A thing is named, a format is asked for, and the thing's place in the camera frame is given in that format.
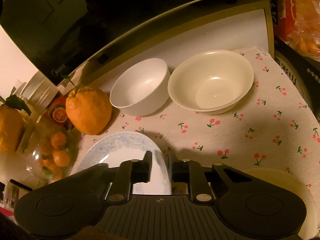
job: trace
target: midea logo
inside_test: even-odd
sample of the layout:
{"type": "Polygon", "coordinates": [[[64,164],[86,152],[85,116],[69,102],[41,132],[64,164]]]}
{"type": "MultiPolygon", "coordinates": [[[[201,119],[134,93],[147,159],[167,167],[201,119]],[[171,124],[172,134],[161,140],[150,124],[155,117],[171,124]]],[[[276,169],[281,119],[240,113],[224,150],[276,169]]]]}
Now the midea logo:
{"type": "Polygon", "coordinates": [[[62,66],[60,66],[58,69],[53,69],[52,71],[51,71],[51,74],[52,74],[52,76],[54,76],[54,77],[57,77],[57,76],[59,76],[59,73],[62,71],[62,69],[64,69],[66,66],[65,65],[62,65],[62,66]]]}

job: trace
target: bowl rim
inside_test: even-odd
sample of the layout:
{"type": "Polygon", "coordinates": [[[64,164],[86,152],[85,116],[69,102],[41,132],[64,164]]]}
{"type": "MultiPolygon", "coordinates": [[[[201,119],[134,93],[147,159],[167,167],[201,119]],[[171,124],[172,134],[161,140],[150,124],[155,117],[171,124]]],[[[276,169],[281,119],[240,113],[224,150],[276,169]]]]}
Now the bowl rim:
{"type": "Polygon", "coordinates": [[[200,52],[200,53],[197,53],[189,58],[187,58],[186,60],[184,60],[183,62],[181,62],[176,68],[175,70],[172,72],[170,78],[169,78],[169,81],[168,81],[168,93],[169,93],[169,96],[171,98],[171,100],[173,102],[175,102],[178,106],[181,106],[185,109],[188,109],[188,110],[191,110],[191,111],[196,111],[196,112],[211,112],[211,111],[216,111],[216,110],[221,110],[221,109],[224,109],[226,107],[229,107],[233,104],[236,104],[240,99],[242,99],[250,90],[250,88],[252,87],[252,84],[253,84],[253,81],[254,81],[254,71],[253,71],[253,68],[252,68],[252,65],[251,63],[249,62],[249,60],[247,60],[245,57],[241,56],[240,54],[234,52],[234,51],[231,51],[231,50],[226,50],[226,49],[214,49],[214,50],[207,50],[207,51],[203,51],[203,52],[200,52]],[[171,92],[171,88],[172,87],[172,77],[175,76],[175,70],[178,69],[178,68],[182,68],[181,65],[182,64],[185,64],[186,62],[192,60],[193,58],[195,57],[199,57],[201,55],[208,55],[208,54],[216,54],[216,53],[229,53],[229,54],[233,54],[233,55],[237,55],[236,57],[238,57],[240,60],[246,62],[251,68],[249,68],[250,72],[251,72],[251,76],[249,77],[251,79],[251,84],[249,85],[248,83],[248,86],[243,90],[243,92],[238,96],[236,97],[235,99],[233,99],[232,101],[230,101],[229,103],[226,103],[222,106],[216,106],[216,107],[212,107],[212,108],[207,108],[207,109],[203,109],[203,108],[191,108],[191,107],[188,107],[184,104],[178,104],[176,99],[175,99],[175,96],[172,95],[172,92],[171,92]]]}
{"type": "Polygon", "coordinates": [[[126,71],[124,71],[124,72],[121,74],[121,76],[118,77],[118,79],[116,80],[116,82],[113,84],[113,86],[112,86],[112,88],[111,88],[111,91],[110,91],[110,97],[109,97],[109,98],[110,98],[110,103],[111,103],[114,107],[116,107],[116,108],[118,108],[118,109],[123,109],[123,108],[127,108],[127,107],[134,106],[134,105],[138,104],[139,102],[141,102],[142,100],[144,100],[144,99],[146,99],[147,97],[149,97],[154,91],[156,91],[156,90],[158,89],[158,87],[162,84],[162,82],[163,82],[164,79],[166,78],[168,71],[169,71],[169,69],[168,69],[167,63],[166,63],[163,59],[161,59],[161,58],[153,57],[153,58],[147,58],[147,59],[145,59],[145,60],[139,61],[138,63],[132,65],[132,66],[129,67],[126,71]],[[130,105],[127,105],[127,106],[117,106],[117,105],[115,105],[115,104],[112,102],[112,92],[113,92],[113,89],[115,88],[115,86],[120,83],[121,77],[124,76],[126,73],[128,74],[128,72],[129,72],[129,71],[132,71],[134,68],[138,67],[139,64],[141,64],[142,62],[149,61],[149,60],[153,60],[153,59],[162,61],[162,63],[164,63],[165,68],[166,68],[166,72],[165,72],[162,80],[159,82],[159,84],[158,84],[152,91],[150,91],[150,93],[149,93],[147,96],[145,96],[144,98],[142,98],[141,100],[139,100],[139,101],[136,102],[136,103],[133,103],[133,104],[130,104],[130,105]]]}

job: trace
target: plastic wrap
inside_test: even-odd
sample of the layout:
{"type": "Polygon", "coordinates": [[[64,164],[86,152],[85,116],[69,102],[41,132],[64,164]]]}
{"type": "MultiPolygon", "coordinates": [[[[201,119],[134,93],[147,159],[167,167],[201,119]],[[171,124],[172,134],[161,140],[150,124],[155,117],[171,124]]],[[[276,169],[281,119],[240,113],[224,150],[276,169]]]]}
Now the plastic wrap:
{"type": "Polygon", "coordinates": [[[296,0],[296,18],[289,45],[302,56],[320,60],[320,0],[296,0]]]}

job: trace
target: red box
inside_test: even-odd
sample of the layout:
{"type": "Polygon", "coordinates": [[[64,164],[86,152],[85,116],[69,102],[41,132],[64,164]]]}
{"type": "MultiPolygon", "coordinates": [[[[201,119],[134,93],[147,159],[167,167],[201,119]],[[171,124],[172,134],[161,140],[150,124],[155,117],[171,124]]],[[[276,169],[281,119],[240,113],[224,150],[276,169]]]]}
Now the red box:
{"type": "Polygon", "coordinates": [[[292,32],[296,18],[295,0],[276,0],[277,13],[273,13],[274,34],[281,40],[287,41],[288,34],[292,32]]]}

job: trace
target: cherry print tablecloth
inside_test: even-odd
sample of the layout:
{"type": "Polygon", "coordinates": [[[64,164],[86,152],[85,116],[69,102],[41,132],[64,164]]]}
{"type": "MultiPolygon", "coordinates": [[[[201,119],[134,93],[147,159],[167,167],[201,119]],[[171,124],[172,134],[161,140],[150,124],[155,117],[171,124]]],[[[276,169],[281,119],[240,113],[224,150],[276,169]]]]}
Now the cherry print tablecloth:
{"type": "Polygon", "coordinates": [[[174,150],[181,159],[203,166],[222,162],[240,170],[266,167],[293,174],[313,194],[320,218],[320,128],[315,117],[269,54],[257,48],[236,52],[250,61],[255,78],[233,109],[210,116],[168,99],[152,116],[120,112],[106,133],[83,138],[73,172],[99,139],[131,130],[150,137],[164,155],[174,150]]]}

